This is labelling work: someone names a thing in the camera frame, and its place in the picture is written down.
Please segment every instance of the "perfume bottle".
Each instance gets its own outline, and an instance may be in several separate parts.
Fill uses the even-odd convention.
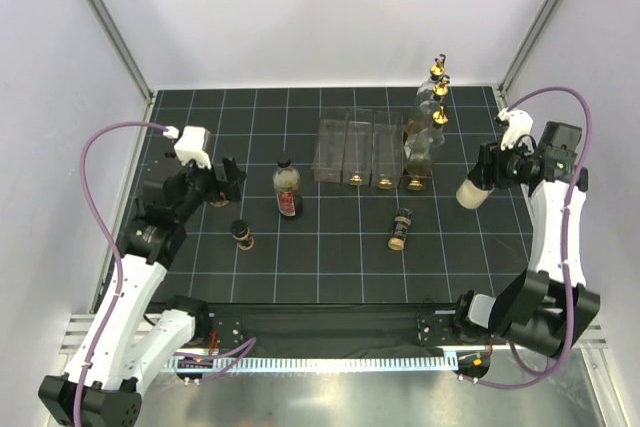
[[[440,110],[442,99],[449,92],[449,82],[449,76],[444,75],[440,82],[433,86],[429,99],[414,108],[409,115],[403,136],[405,158],[409,158],[418,134],[433,123],[433,114]]]
[[[416,135],[405,162],[405,172],[410,177],[409,190],[424,189],[426,181],[433,176],[433,164],[444,146],[442,130],[448,121],[446,107],[440,105],[433,113],[430,125]]]
[[[442,79],[442,76],[445,74],[445,68],[444,68],[445,60],[447,60],[447,56],[444,54],[440,54],[438,57],[434,59],[435,63],[431,66],[431,69],[429,70],[429,78],[425,80],[420,85],[420,87],[418,87],[418,92],[413,102],[414,107],[418,107],[423,102],[431,99],[433,88],[438,82],[440,82],[440,80]]]

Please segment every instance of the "clear plastic box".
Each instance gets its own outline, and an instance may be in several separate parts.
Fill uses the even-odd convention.
[[[344,146],[342,183],[369,185],[373,153],[374,113],[367,109],[355,109],[347,126]]]
[[[350,109],[323,108],[313,160],[316,182],[340,182]]]
[[[405,177],[402,186],[409,190],[425,190],[431,185],[433,160],[430,156],[431,132],[424,129],[411,147],[405,147]]]
[[[398,112],[379,111],[373,124],[373,174],[371,185],[396,188],[402,177],[404,126]]]

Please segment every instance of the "gold cap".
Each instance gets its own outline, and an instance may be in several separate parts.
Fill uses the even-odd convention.
[[[387,245],[391,250],[404,250],[404,240],[402,239],[391,237]]]
[[[351,185],[362,185],[362,176],[360,174],[353,174],[349,179]]]
[[[435,64],[431,66],[431,75],[434,77],[442,77],[444,75],[444,61],[447,60],[447,56],[440,54],[434,59]]]
[[[440,108],[433,113],[433,121],[439,125],[444,125],[449,122],[447,108],[444,104],[440,104]]]
[[[411,179],[409,185],[407,185],[407,189],[409,190],[422,190],[424,189],[424,185],[419,179]]]
[[[380,179],[380,181],[378,182],[378,187],[380,187],[381,189],[390,189],[391,187],[393,187],[393,182],[391,182],[389,179]]]
[[[253,237],[251,237],[251,241],[249,242],[249,245],[240,245],[240,244],[238,244],[238,248],[239,248],[240,250],[251,250],[251,249],[253,249],[253,245],[254,245],[255,243],[256,243],[256,242],[255,242],[254,238],[253,238]]]
[[[443,75],[440,82],[433,86],[433,93],[439,97],[444,97],[449,92],[449,79],[448,75]]]

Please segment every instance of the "enclosure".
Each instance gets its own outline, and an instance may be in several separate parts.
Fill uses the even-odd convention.
[[[296,304],[413,314],[411,306],[451,304],[469,289],[496,296],[527,268],[534,226],[526,190],[496,191],[475,212],[461,210],[455,193],[479,146],[500,138],[498,109],[564,85],[581,92],[593,114],[580,252],[602,305],[557,378],[509,394],[507,405],[500,392],[457,383],[448,372],[238,374],[197,394],[185,389],[170,403],[145,401],[136,425],[299,425],[309,413],[319,426],[368,425],[376,413],[385,423],[418,425],[636,425],[636,3],[0,0],[6,423],[54,425],[38,386],[62,373],[110,278],[111,253],[78,181],[80,151],[96,130],[128,120],[203,126],[215,139],[213,162],[234,157],[247,173],[240,202],[203,206],[189,220],[150,312],[181,294],[227,312]],[[406,119],[440,53],[451,76],[448,123],[428,188],[315,182],[322,112],[346,107]],[[585,126],[568,96],[545,94],[522,108],[536,138],[549,120]],[[163,158],[170,149],[162,135],[136,129],[92,148],[91,191],[115,234],[134,216],[145,179],[171,172]],[[301,175],[304,214],[292,222],[278,215],[271,180],[282,150]],[[387,240],[400,207],[414,218],[397,253]],[[255,238],[247,252],[229,234],[238,218]],[[25,346],[35,345],[25,362]],[[488,378],[528,377],[499,347]],[[240,404],[249,405],[245,414]],[[382,407],[365,415],[370,405]]]

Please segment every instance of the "metal floor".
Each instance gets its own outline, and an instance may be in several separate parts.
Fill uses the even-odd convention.
[[[544,365],[525,354],[530,365]],[[529,380],[507,351],[487,378]],[[503,392],[451,372],[238,375],[145,397],[136,427],[598,427],[604,426],[579,351],[551,380]]]

